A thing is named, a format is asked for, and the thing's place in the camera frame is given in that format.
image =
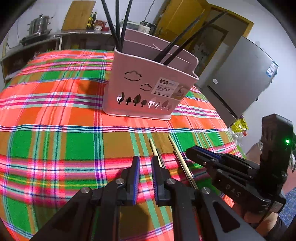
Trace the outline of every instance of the plaid tablecloth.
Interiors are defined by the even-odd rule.
[[[0,93],[0,217],[16,240],[30,239],[80,188],[115,179],[134,155],[141,157],[139,194],[136,206],[122,208],[120,238],[173,240],[171,208],[154,202],[148,139],[164,153],[173,178],[185,183],[169,133],[183,152],[199,145],[239,155],[196,88],[170,121],[106,115],[102,99],[112,60],[106,51],[44,53]],[[210,186],[205,169],[188,162],[198,186]]]

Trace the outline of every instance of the yellow door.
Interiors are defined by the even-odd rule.
[[[171,0],[163,13],[155,31],[155,35],[167,41],[174,40],[185,28],[188,27],[203,10],[206,10],[200,21],[188,31],[177,43],[178,45],[186,41],[197,31],[205,21],[210,12],[210,5],[205,0]]]

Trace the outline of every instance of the cable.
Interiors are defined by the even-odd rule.
[[[19,39],[19,43],[20,43],[20,37],[19,37],[19,35],[18,35],[18,23],[19,23],[19,21],[20,21],[20,17],[19,17],[18,20],[17,20],[17,38]]]
[[[150,13],[150,10],[151,10],[152,5],[154,4],[154,2],[155,2],[155,0],[153,0],[151,6],[150,6],[150,8],[149,8],[148,13],[147,13],[147,15],[146,15],[146,17],[145,17],[145,19],[144,19],[144,22],[146,22],[146,18],[148,17],[148,14]]]
[[[274,201],[270,203],[270,205],[269,205],[268,209],[266,210],[266,212],[264,213],[263,217],[260,219],[259,223],[257,223],[257,225],[254,227],[255,230],[262,223],[262,221],[266,218],[266,216],[269,213],[269,211],[270,211],[273,204],[274,204]]]

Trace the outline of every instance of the cutting board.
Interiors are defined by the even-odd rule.
[[[86,29],[96,1],[73,1],[68,9],[62,30]]]

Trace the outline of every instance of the refrigerator label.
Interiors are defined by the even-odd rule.
[[[268,75],[268,77],[271,77],[273,73],[277,70],[277,68],[278,68],[278,65],[273,61],[266,71],[266,74]]]
[[[190,90],[187,86],[183,86],[178,82],[160,78],[152,90],[152,95],[161,95],[173,99],[181,100]]]

